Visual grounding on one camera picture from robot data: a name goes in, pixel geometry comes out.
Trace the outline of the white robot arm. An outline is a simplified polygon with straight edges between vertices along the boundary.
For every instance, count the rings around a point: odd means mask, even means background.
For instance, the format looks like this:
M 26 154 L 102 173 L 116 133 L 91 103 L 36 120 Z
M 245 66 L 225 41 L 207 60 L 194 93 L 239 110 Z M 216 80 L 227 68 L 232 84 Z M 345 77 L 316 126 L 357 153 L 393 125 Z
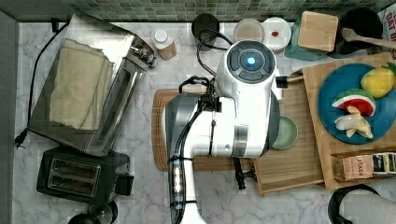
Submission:
M 279 105 L 272 90 L 275 54 L 262 42 L 231 45 L 214 79 L 191 77 L 204 93 L 181 91 L 163 110 L 172 224 L 199 224 L 194 187 L 196 157 L 259 158 L 275 142 Z

